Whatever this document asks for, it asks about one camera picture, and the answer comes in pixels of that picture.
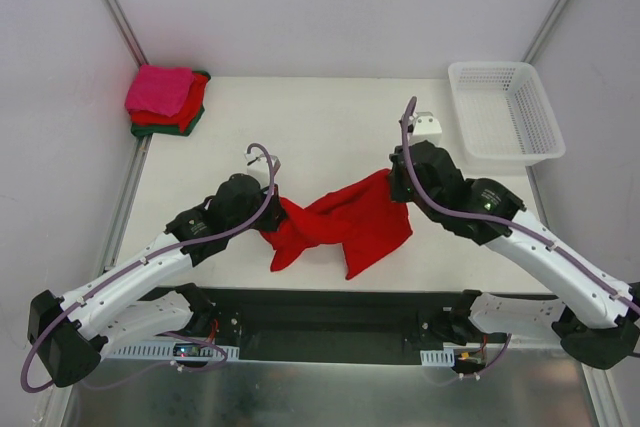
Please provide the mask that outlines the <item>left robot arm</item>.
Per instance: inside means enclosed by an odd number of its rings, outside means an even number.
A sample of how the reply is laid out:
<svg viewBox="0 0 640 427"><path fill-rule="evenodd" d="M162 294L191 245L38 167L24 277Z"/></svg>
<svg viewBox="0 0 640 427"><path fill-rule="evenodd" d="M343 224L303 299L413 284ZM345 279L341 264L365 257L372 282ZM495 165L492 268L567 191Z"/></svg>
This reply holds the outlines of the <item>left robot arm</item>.
<svg viewBox="0 0 640 427"><path fill-rule="evenodd" d="M24 391L36 392L28 373L40 360L57 387L73 385L120 348L158 335L205 333L216 308L193 283L154 300L159 284L223 251L248 229L277 225L279 200L273 176L235 174L217 192L179 213L132 259L60 297L45 290L30 304L31 349L21 369Z"/></svg>

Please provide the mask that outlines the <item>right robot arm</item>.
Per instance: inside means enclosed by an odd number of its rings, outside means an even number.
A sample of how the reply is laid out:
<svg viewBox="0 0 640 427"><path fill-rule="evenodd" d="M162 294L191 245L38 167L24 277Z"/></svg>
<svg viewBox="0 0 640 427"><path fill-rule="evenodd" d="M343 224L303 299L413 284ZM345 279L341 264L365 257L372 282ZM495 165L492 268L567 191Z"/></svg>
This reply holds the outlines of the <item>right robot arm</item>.
<svg viewBox="0 0 640 427"><path fill-rule="evenodd" d="M389 160L392 201L415 204L430 221L507 258L553 295L532 300L465 290L430 321L434 336L458 345L481 334L544 339L600 370L637 356L638 284L577 254L503 184L465 178L449 153L429 141L398 146Z"/></svg>

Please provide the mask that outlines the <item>white plastic basket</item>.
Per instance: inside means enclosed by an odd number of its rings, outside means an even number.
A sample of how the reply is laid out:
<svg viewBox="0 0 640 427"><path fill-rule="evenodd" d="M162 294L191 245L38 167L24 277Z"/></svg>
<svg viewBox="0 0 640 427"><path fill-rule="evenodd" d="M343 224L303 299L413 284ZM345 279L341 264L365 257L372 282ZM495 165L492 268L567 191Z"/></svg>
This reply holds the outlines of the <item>white plastic basket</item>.
<svg viewBox="0 0 640 427"><path fill-rule="evenodd" d="M448 67L448 78L469 165L512 170L565 154L556 116L532 65L455 62Z"/></svg>

